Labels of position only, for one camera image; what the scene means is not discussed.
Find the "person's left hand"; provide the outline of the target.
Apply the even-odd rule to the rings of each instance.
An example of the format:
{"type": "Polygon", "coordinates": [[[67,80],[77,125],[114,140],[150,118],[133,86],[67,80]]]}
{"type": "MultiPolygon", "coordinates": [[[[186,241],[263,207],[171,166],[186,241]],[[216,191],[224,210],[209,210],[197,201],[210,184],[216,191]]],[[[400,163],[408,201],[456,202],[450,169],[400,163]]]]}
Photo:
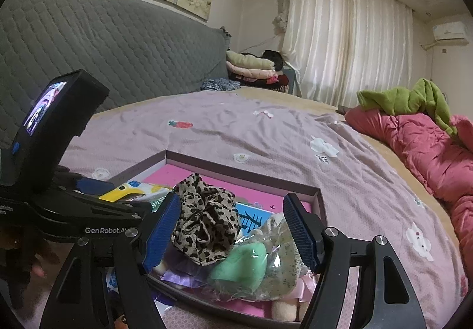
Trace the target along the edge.
{"type": "Polygon", "coordinates": [[[59,257],[54,253],[49,242],[36,233],[22,233],[10,228],[1,228],[2,276],[20,269],[44,278],[46,273],[43,263],[59,263],[59,257]]]}

